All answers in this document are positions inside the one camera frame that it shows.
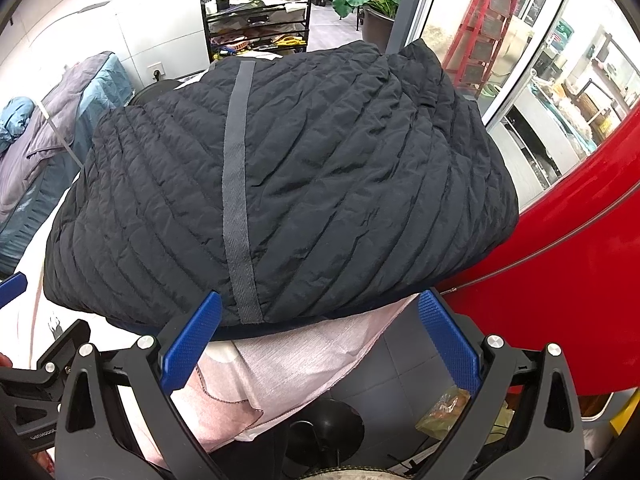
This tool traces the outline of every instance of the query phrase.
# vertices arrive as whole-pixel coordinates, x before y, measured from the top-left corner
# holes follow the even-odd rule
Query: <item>pink fabric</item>
[[[76,319],[89,323],[91,342],[101,351],[129,347],[138,338],[103,317],[60,307],[42,294],[45,243],[57,210],[18,265],[29,280],[27,291],[0,310],[0,352],[18,368],[33,368],[55,340],[54,334]],[[186,387],[174,392],[172,401],[207,451],[233,439],[252,440],[349,373],[413,298],[282,334],[210,343]],[[162,465],[133,392],[121,387],[120,394],[145,457]]]

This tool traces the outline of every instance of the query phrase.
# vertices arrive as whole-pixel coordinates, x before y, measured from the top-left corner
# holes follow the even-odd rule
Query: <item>black quilted jacket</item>
[[[234,57],[102,117],[53,223],[44,293],[159,327],[215,290],[219,338],[280,332],[420,292],[517,220],[476,104],[422,40]]]

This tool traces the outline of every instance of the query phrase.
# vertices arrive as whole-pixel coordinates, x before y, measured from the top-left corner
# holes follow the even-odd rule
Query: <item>silver screw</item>
[[[138,347],[146,350],[147,348],[151,348],[155,342],[155,339],[152,335],[143,335],[140,339],[138,339]]]
[[[89,343],[85,343],[80,347],[80,349],[78,350],[78,353],[82,357],[87,357],[93,351],[94,351],[94,346],[90,345]]]
[[[560,345],[557,345],[556,343],[549,343],[546,346],[546,351],[555,357],[558,357],[562,353]]]
[[[504,346],[504,339],[499,335],[492,334],[487,337],[486,342],[491,348],[502,348]]]

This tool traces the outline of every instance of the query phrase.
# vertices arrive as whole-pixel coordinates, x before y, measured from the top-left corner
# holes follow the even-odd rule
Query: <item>black shelf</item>
[[[257,52],[279,52],[281,50],[294,50],[296,52],[306,52],[306,46],[309,42],[309,21],[311,18],[311,0],[303,0],[300,2],[292,2],[292,3],[305,3],[304,10],[304,18],[300,20],[287,20],[287,21],[266,21],[259,23],[247,23],[239,28],[227,28],[222,29],[218,32],[212,32],[210,30],[210,25],[224,22],[225,20],[232,20],[233,18],[244,18],[251,19],[252,17],[259,18],[262,14],[271,14],[273,12],[277,12],[278,10],[286,10],[286,4],[277,3],[273,5],[265,4],[263,0],[250,0],[248,4],[239,4],[237,6],[233,6],[230,9],[225,9],[220,12],[216,12],[215,14],[207,14],[207,10],[205,7],[205,1],[200,0],[200,10],[202,12],[202,25],[204,27],[204,35],[207,43],[207,53],[209,54],[209,62],[213,62],[214,54],[217,52],[217,48],[224,46],[224,44],[216,45],[212,42],[213,38],[218,38],[220,36],[224,36],[226,34],[234,34],[238,33],[238,36],[247,36],[247,40],[252,43],[259,42],[260,40],[266,40],[271,36],[279,36],[284,34],[286,36],[299,36],[304,40],[304,44],[301,45],[292,45],[292,46],[268,46],[261,48],[254,48]],[[266,34],[261,34],[260,30],[265,27],[281,27],[283,25],[302,25],[302,28],[298,30],[284,30],[282,32],[268,32]],[[252,37],[249,37],[247,32],[252,31]]]

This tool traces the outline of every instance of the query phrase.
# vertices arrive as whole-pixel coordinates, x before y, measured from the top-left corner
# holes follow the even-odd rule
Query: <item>blue bed cover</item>
[[[71,146],[84,162],[92,145],[92,135],[105,110],[123,106],[133,95],[129,77],[115,54],[82,94],[76,117],[76,136]],[[49,159],[14,212],[0,224],[0,274],[11,274],[33,235],[49,217],[65,190],[78,174],[78,165],[67,152]]]

